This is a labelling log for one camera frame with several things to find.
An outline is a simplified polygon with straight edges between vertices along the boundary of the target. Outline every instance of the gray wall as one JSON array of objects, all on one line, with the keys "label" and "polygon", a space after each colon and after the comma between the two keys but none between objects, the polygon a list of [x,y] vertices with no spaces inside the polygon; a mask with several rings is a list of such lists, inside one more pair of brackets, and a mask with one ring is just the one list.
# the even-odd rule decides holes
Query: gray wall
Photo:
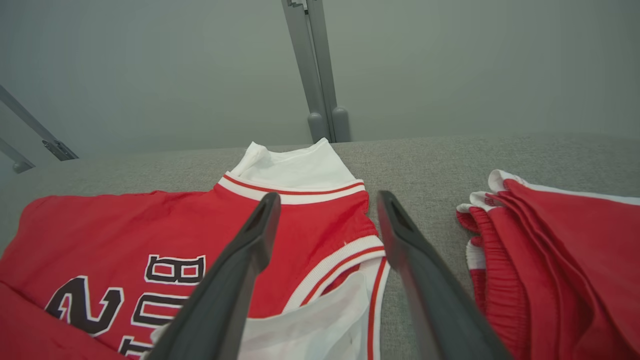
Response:
[{"label": "gray wall", "polygon": [[80,157],[311,142],[277,0],[0,0],[0,49],[0,83]]},{"label": "gray wall", "polygon": [[638,0],[324,0],[354,140],[640,137]]}]

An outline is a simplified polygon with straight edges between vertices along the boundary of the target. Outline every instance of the white fabric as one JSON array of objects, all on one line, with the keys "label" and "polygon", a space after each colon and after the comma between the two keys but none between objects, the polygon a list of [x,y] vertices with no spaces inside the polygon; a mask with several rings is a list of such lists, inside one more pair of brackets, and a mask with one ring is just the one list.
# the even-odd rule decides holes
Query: white fabric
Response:
[{"label": "white fabric", "polygon": [[467,266],[469,270],[486,269],[484,249],[473,245],[471,241],[467,243]]},{"label": "white fabric", "polygon": [[[355,272],[306,306],[270,318],[247,319],[238,359],[364,360],[369,314],[366,281],[362,272]],[[167,326],[153,331],[154,344]]]},{"label": "white fabric", "polygon": [[468,214],[470,212],[469,208],[471,208],[472,206],[473,205],[471,205],[471,204],[460,204],[460,205],[456,206],[456,211],[458,213]]},{"label": "white fabric", "polygon": [[[331,285],[331,283],[348,268],[351,268],[352,266],[357,264],[361,264],[360,269],[362,270],[362,266],[364,265],[364,263],[371,259],[377,259],[378,264],[380,264],[380,258],[385,255],[385,251],[383,249],[367,252],[366,254],[362,254],[357,258],[351,259],[350,261],[343,262],[353,254],[358,254],[359,252],[362,252],[364,250],[377,247],[382,247],[382,241],[380,241],[377,236],[365,236],[364,238],[360,238],[348,243],[347,245],[341,247],[338,251],[324,258],[300,282],[300,285],[298,285],[296,290],[289,298],[289,301],[287,301],[287,304],[284,307],[284,311],[296,309],[297,307],[301,306],[305,298],[309,295],[316,284],[318,284],[320,280],[331,271],[333,271],[331,275],[325,278],[322,284],[320,284],[320,286],[316,288],[311,297],[312,300],[320,297],[324,289],[326,289],[327,286]],[[373,282],[376,279],[377,270],[378,269],[375,269],[373,272],[364,272],[364,274],[367,276],[367,283],[369,284],[367,286],[369,295],[371,295],[371,291],[373,289]]]},{"label": "white fabric", "polygon": [[504,181],[507,179],[514,180],[524,185],[525,187],[528,187],[532,190],[537,190],[539,192],[563,193],[567,195],[593,197],[596,199],[611,200],[611,201],[622,202],[624,204],[630,204],[630,205],[640,205],[640,197],[622,197],[622,196],[615,196],[615,195],[604,195],[601,193],[572,192],[569,190],[551,188],[549,186],[528,183],[525,179],[522,179],[520,176],[513,175],[502,170],[491,171],[491,174],[489,174],[489,188],[494,193],[508,191],[509,189],[504,187]]},{"label": "white fabric", "polygon": [[[234,174],[231,174],[230,172],[227,172],[226,176],[229,176],[229,178],[235,179],[244,184],[244,185],[240,185],[223,177],[222,179],[220,179],[220,181],[218,181],[218,184],[226,188],[227,190],[233,193],[236,193],[238,195],[242,195],[243,197],[247,197],[249,199],[258,200],[258,201],[262,200],[262,198],[268,192],[272,192],[276,190],[280,192],[280,203],[283,205],[314,204],[317,202],[338,199],[339,197],[348,196],[356,192],[365,191],[364,183],[362,181],[356,180],[347,184],[343,184],[343,186],[340,186],[339,188],[306,189],[306,190],[318,192],[318,193],[308,194],[308,195],[296,195],[291,193],[296,192],[296,190],[297,192],[303,192],[303,190],[301,190],[300,188],[298,189],[284,188],[282,186],[275,186],[273,184],[264,184],[264,183],[260,184],[253,181],[249,181],[247,179],[242,179],[240,177],[235,176]],[[248,186],[256,186],[257,188],[263,188],[263,190],[258,190],[257,188],[249,188]]]},{"label": "white fabric", "polygon": [[[378,276],[378,270],[380,269],[380,263],[384,261],[384,269],[382,271],[382,275],[380,277],[380,282],[378,283],[378,288],[375,289],[375,282]],[[389,262],[385,259],[381,258],[371,259],[364,261],[360,264],[360,272],[364,273],[367,277],[367,294],[371,299],[371,302],[375,301],[375,307],[373,308],[373,354],[371,354],[370,359],[372,360],[380,360],[380,320],[382,314],[382,298],[385,293],[385,287],[387,285],[387,277],[389,275],[389,271],[391,270],[391,266]]]},{"label": "white fabric", "polygon": [[472,192],[469,195],[469,202],[471,202],[471,206],[477,206],[485,211],[504,206],[503,203],[486,196],[486,194],[487,192]]},{"label": "white fabric", "polygon": [[252,142],[231,174],[255,183],[298,189],[335,188],[356,179],[325,138],[289,152],[271,152]]}]

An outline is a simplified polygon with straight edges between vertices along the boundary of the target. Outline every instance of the white trim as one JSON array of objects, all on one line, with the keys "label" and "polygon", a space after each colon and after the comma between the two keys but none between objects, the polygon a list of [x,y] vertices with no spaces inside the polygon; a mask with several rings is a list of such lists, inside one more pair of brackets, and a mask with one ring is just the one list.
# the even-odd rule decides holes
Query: white trim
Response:
[{"label": "white trim", "polygon": [[[193,275],[186,275],[184,273],[185,269],[192,269],[195,268],[196,272]],[[184,266],[180,266],[180,277],[198,277],[200,276],[200,274],[198,273],[198,265],[184,265]]]},{"label": "white trim", "polygon": [[[348,195],[352,195],[354,193],[357,192],[364,192],[365,187],[364,187],[364,183],[362,182],[362,180],[356,180],[356,181],[352,181],[351,183],[346,183],[340,187],[337,188],[327,188],[327,189],[299,189],[299,188],[283,188],[281,186],[273,186],[273,185],[269,185],[269,184],[258,184],[258,183],[254,183],[252,181],[247,181],[245,179],[240,179],[237,176],[234,176],[233,174],[231,174],[230,172],[227,172],[227,176],[231,177],[232,179],[239,181],[241,183],[244,184],[248,184],[248,185],[252,185],[252,186],[256,186],[256,187],[260,187],[260,188],[267,188],[267,189],[271,189],[274,191],[283,191],[283,192],[301,192],[301,193],[308,193],[308,192],[328,192],[328,191],[333,191],[333,190],[338,190],[350,185],[354,185],[354,184],[358,184],[360,183],[360,185],[354,186],[352,188],[348,188],[346,190],[342,190],[339,192],[333,192],[333,193],[321,193],[321,194],[313,194],[313,195],[289,195],[289,194],[280,194],[280,203],[283,205],[299,205],[299,204],[314,204],[317,202],[324,202],[324,201],[329,201],[329,200],[333,200],[333,199],[338,199],[340,197],[345,197]],[[239,184],[236,184],[232,181],[229,181],[228,179],[225,179],[224,177],[220,179],[220,181],[218,181],[218,184],[224,188],[226,188],[227,190],[231,191],[232,193],[238,194],[240,196],[243,197],[247,197],[249,199],[253,199],[253,200],[257,200],[260,201],[262,200],[263,196],[265,196],[265,194],[267,194],[268,192],[266,191],[262,191],[262,190],[256,190],[256,189],[252,189],[249,187],[245,187]]]},{"label": "white trim", "polygon": [[382,261],[382,258],[365,260],[360,263],[360,267],[358,268],[358,272],[362,272],[367,277],[367,296],[369,299],[371,299],[371,295],[373,294],[373,286],[376,282],[380,261]]},{"label": "white trim", "polygon": [[471,240],[467,243],[467,266],[469,270],[486,269],[484,249],[471,244]]},{"label": "white trim", "polygon": [[322,138],[318,140],[317,143],[311,145],[310,147],[305,147],[298,150],[285,151],[285,152],[273,152],[267,150],[267,148],[263,145],[257,144],[255,142],[251,142],[247,150],[244,152],[243,158],[240,160],[238,165],[231,170],[231,173],[240,176],[243,172],[247,171],[247,169],[254,166],[255,162],[260,160],[263,154],[268,154],[271,157],[272,163],[281,163],[287,160],[293,160],[302,155],[310,154],[324,144],[329,143],[329,140],[326,138]]},{"label": "white trim", "polygon": [[378,293],[373,296],[376,297],[376,308],[374,309],[374,323],[373,323],[373,360],[380,360],[380,320],[382,319],[382,298],[385,294],[385,287],[387,286],[387,277],[389,276],[389,270],[391,266],[387,261],[385,267],[382,270],[382,276],[380,277],[380,283],[378,285]]},{"label": "white trim", "polygon": [[[170,274],[166,274],[164,272],[156,272],[156,266],[164,266],[166,268],[171,269],[171,273]],[[175,277],[175,266],[173,265],[169,265],[169,264],[165,264],[165,263],[157,263],[157,264],[153,264],[153,266],[151,267],[151,274],[152,275],[156,275],[156,276],[170,276],[170,277]]]},{"label": "white trim", "polygon": [[469,195],[469,202],[471,202],[469,207],[475,206],[487,212],[491,209],[504,206],[503,203],[486,196],[486,192],[472,192],[471,195]]},{"label": "white trim", "polygon": [[[344,261],[348,257],[358,254],[361,251],[365,251],[367,249],[381,247],[382,241],[378,239],[377,236],[365,236],[363,238],[359,238],[355,241],[352,241],[345,246],[341,247],[339,250],[334,252],[333,254],[324,258],[316,267],[314,267],[300,282],[298,287],[295,289],[289,301],[284,307],[283,313],[286,311],[290,311],[292,309],[296,309],[302,305],[302,302],[306,299],[306,297],[311,293],[316,284],[322,280],[322,278],[331,272],[331,270],[336,267],[340,262]],[[316,289],[316,291],[311,296],[310,301],[320,297],[324,289],[329,286],[336,277],[338,277],[343,271],[355,266],[357,264],[362,263],[363,261],[369,259],[380,258],[385,255],[384,250],[375,250],[372,252],[368,252],[366,254],[362,254],[357,258],[354,258],[350,261],[345,262],[340,267],[334,271],[331,276],[327,277],[320,286]]]},{"label": "white trim", "polygon": [[469,208],[471,208],[473,205],[471,204],[460,204],[458,206],[456,206],[456,211],[458,213],[463,213],[463,214],[468,214],[470,213]]},{"label": "white trim", "polygon": [[595,199],[611,200],[611,201],[622,202],[624,204],[630,204],[630,205],[640,205],[640,197],[623,197],[623,196],[615,196],[615,195],[604,195],[600,193],[572,192],[568,190],[551,188],[549,186],[544,186],[544,185],[530,184],[526,180],[522,179],[520,176],[516,176],[502,170],[494,170],[491,172],[491,174],[489,174],[489,181],[488,181],[489,188],[494,193],[509,191],[509,189],[504,187],[504,181],[507,179],[514,180],[517,183],[523,185],[524,187],[530,188],[532,190],[537,190],[539,192],[563,193],[566,195],[575,195],[575,196],[592,197]]}]

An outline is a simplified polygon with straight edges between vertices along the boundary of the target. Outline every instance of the red stripe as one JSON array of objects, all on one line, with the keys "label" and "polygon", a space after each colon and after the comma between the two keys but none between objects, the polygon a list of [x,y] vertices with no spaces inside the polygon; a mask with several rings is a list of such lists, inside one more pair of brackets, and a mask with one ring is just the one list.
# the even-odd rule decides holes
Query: red stripe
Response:
[{"label": "red stripe", "polygon": [[262,191],[262,192],[276,192],[276,193],[279,193],[279,194],[282,194],[282,195],[324,195],[326,193],[337,193],[337,192],[341,192],[341,191],[344,191],[344,190],[348,190],[350,188],[354,188],[356,186],[364,185],[364,183],[355,183],[355,184],[351,184],[351,185],[345,186],[343,188],[339,188],[339,189],[336,189],[336,190],[327,190],[327,191],[324,191],[324,192],[288,192],[288,191],[285,191],[285,190],[261,188],[259,186],[245,184],[242,181],[238,181],[238,180],[234,179],[233,177],[230,177],[230,176],[228,176],[226,174],[223,177],[225,179],[231,181],[232,183],[234,183],[236,185],[243,186],[245,188],[259,190],[259,191]]},{"label": "red stripe", "polygon": [[322,279],[320,279],[320,281],[318,281],[316,283],[316,285],[314,286],[313,289],[311,289],[311,291],[309,292],[309,294],[307,295],[307,297],[305,297],[305,300],[302,302],[302,304],[300,304],[300,306],[303,305],[307,305],[307,302],[309,302],[311,300],[311,298],[314,296],[314,294],[316,293],[316,291],[318,290],[318,288],[320,287],[320,285],[322,285],[327,279],[329,279],[329,277],[331,277],[331,275],[336,272],[338,270],[338,268],[346,263],[348,263],[349,261],[357,258],[358,256],[363,256],[364,254],[368,254],[370,252],[374,252],[374,251],[380,251],[380,250],[384,250],[385,247],[384,246],[378,246],[378,247],[372,247],[370,249],[366,249],[360,252],[357,252],[353,255],[351,255],[350,257],[343,259],[341,262],[337,263],[328,273],[326,273]]},{"label": "red stripe", "polygon": [[382,261],[380,261],[380,267],[378,268],[376,282],[373,284],[373,292],[371,293],[371,305],[369,306],[369,330],[367,334],[367,360],[373,360],[373,336],[376,321],[376,300],[378,299],[378,288],[380,287],[382,273],[385,271],[386,264],[387,258],[382,258]]}]

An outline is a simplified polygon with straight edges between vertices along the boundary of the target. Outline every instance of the black lettering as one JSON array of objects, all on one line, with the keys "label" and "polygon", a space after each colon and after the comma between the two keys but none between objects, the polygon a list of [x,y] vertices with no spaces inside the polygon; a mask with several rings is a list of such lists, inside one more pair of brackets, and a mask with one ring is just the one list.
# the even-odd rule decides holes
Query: black lettering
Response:
[{"label": "black lettering", "polygon": [[[68,308],[64,307],[68,298]],[[98,317],[92,316],[89,300],[88,278],[79,276],[67,281],[51,297],[45,310],[60,320],[81,329],[92,336],[98,336],[109,330],[120,306],[124,302],[122,288],[108,288],[100,303],[102,311]]]},{"label": "black lettering", "polygon": [[[159,271],[161,268],[170,269],[170,274]],[[204,278],[204,270],[204,255],[196,259],[161,258],[158,255],[149,255],[145,280],[165,284],[197,285]]]},{"label": "black lettering", "polygon": [[120,348],[118,349],[118,352],[124,356],[142,356],[142,353],[151,350],[153,347],[153,344],[135,341],[133,336],[122,336],[122,341],[120,342]]},{"label": "black lettering", "polygon": [[177,295],[163,295],[156,293],[144,293],[136,304],[136,310],[131,316],[131,323],[144,327],[160,327],[173,319],[173,316],[157,315],[145,310],[146,305],[170,307],[180,309],[187,297]]}]

